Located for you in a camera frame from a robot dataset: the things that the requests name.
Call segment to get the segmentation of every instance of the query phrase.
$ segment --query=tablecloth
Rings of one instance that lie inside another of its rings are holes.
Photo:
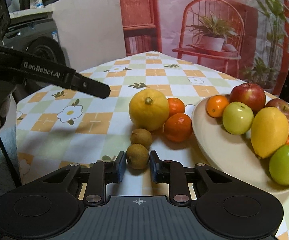
[[[128,114],[132,96],[146,88],[186,105],[216,94],[229,94],[243,81],[201,65],[158,52],[146,52],[114,60],[83,71],[83,75],[110,85],[111,94],[99,99],[57,86],[48,86],[21,100],[17,106],[17,151],[23,183],[70,163],[91,166],[114,160],[130,145],[133,125]],[[267,100],[275,96],[266,93]],[[184,167],[207,163],[194,136],[180,144],[153,133],[161,160],[179,161]],[[153,185],[150,173],[127,170],[120,185],[108,185],[115,195],[168,194],[167,185]],[[280,196],[285,216],[277,236],[289,239],[289,194]]]

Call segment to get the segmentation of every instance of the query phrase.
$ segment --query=book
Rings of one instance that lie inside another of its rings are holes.
[[[129,44],[130,44],[130,53],[132,54],[132,53],[134,53],[133,52],[133,46],[132,46],[132,37],[129,37],[128,39],[129,39]]]
[[[125,38],[126,53],[131,53],[130,41],[129,38]]]
[[[151,51],[151,37],[149,35],[145,35],[144,36],[144,39],[145,39],[145,50],[146,51]]]
[[[145,36],[144,35],[141,36],[141,40],[142,40],[143,52],[147,52],[147,48],[146,48],[146,45],[145,45]]]
[[[139,53],[144,52],[144,48],[143,48],[143,46],[142,46],[142,37],[143,37],[143,36],[138,36],[138,39],[139,39],[139,50],[138,50],[138,52],[139,52]]]
[[[133,47],[133,52],[134,54],[137,54],[138,51],[137,51],[137,45],[136,45],[136,37],[131,37],[132,39],[132,47]]]
[[[140,53],[140,42],[139,42],[139,36],[135,36],[136,37],[136,48],[137,48],[137,53]]]

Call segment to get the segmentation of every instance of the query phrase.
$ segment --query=flower pattern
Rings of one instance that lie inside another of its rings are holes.
[[[160,59],[160,57],[158,55],[157,56],[151,55],[151,56],[147,56],[146,58],[147,59]]]
[[[191,118],[194,108],[195,108],[195,105],[186,105],[184,109],[184,113]]]
[[[188,77],[189,81],[193,84],[203,84],[203,80],[198,77]]]
[[[60,122],[67,122],[70,125],[73,125],[75,122],[73,119],[77,119],[83,114],[83,106],[78,105],[79,99],[76,102],[72,103],[71,106],[66,106],[58,115],[57,118],[60,119]]]
[[[104,72],[114,73],[114,72],[121,72],[124,70],[132,70],[132,68],[126,68],[123,66],[116,65],[116,66],[113,66],[112,68],[110,68],[108,70],[105,70]]]
[[[27,163],[26,159],[22,159],[19,162],[19,173],[22,177],[23,175],[27,174],[30,171],[30,165]]]

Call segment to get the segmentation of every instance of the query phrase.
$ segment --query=crosshair marking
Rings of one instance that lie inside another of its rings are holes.
[[[145,201],[143,201],[142,199],[137,199],[136,201],[134,201],[134,202],[136,202],[137,204],[142,204],[143,202],[145,202]]]

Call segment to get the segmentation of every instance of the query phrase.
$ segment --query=leaf pattern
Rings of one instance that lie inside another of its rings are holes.
[[[80,100],[79,99],[77,99],[74,103],[72,103],[71,105],[72,106],[77,106],[78,104],[79,104],[79,102],[80,102]]]
[[[108,155],[104,155],[101,157],[101,160],[97,160],[96,162],[105,162],[105,163],[109,163],[109,162],[113,162],[116,159],[116,155],[114,157],[109,157]],[[90,163],[89,167],[91,168],[94,165],[94,163]]]
[[[132,68],[125,68],[123,71],[125,71],[125,70],[132,70]]]
[[[172,64],[172,65],[167,65],[167,66],[165,66],[165,67],[173,68],[173,67],[179,67],[179,65],[177,65],[177,64]]]
[[[70,125],[73,125],[73,124],[75,123],[75,121],[72,120],[72,119],[70,119],[70,120],[68,121],[68,123],[69,123]]]
[[[128,87],[133,87],[133,88],[137,88],[137,89],[145,88],[145,87],[148,88],[148,86],[145,83],[142,83],[142,82],[134,83],[133,85],[129,85]]]
[[[51,96],[53,96],[54,98],[58,98],[58,97],[61,97],[61,96],[65,96],[65,92],[64,91],[57,92],[56,94],[53,94]]]

